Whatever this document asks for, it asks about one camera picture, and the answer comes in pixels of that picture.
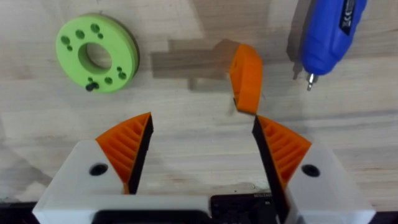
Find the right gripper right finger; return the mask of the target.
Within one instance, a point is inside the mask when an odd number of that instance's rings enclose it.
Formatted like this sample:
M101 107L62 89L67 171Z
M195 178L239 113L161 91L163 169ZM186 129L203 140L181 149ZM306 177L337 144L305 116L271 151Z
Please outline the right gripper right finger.
M376 214L333 151L256 116L256 140L280 223L370 223Z

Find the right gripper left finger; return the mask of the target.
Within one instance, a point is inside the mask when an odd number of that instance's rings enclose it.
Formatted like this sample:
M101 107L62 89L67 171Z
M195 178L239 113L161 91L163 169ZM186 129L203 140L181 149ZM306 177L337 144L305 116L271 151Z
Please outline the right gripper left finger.
M138 195L154 131L144 113L79 141L36 203L39 223L208 223L208 198Z

